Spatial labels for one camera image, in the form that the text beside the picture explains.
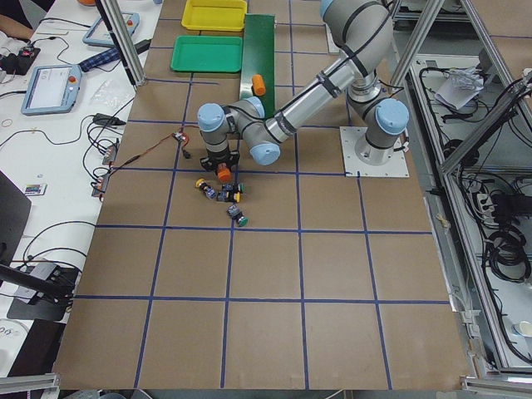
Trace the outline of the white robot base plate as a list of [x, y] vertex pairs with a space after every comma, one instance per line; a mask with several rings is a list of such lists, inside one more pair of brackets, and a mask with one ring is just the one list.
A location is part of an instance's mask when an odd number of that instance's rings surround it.
[[397, 136], [392, 148], [377, 149], [367, 141], [366, 130], [363, 126], [340, 127], [345, 176], [409, 178], [401, 139]]

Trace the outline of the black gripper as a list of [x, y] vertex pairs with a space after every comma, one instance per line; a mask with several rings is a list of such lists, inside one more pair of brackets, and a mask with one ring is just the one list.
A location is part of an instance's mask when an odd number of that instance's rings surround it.
[[213, 152], [207, 150], [207, 156], [200, 159], [201, 166], [207, 171], [217, 171], [220, 165], [228, 169], [239, 163], [240, 153], [238, 150], [223, 150]]

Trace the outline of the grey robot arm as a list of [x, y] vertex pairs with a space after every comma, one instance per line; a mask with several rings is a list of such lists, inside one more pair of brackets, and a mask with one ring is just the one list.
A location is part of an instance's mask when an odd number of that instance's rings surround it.
[[229, 148], [230, 134], [245, 141], [257, 164], [271, 165], [280, 156], [281, 144], [340, 95], [367, 125], [355, 144], [357, 157], [369, 165], [388, 161], [409, 121], [406, 106], [385, 96], [377, 78], [376, 68], [392, 42], [391, 15], [378, 1], [323, 1], [320, 15], [339, 48], [338, 59], [272, 117], [265, 115], [256, 96], [199, 108], [199, 131], [207, 153], [200, 164], [205, 170], [222, 181], [229, 178], [231, 167], [239, 162], [239, 152]]

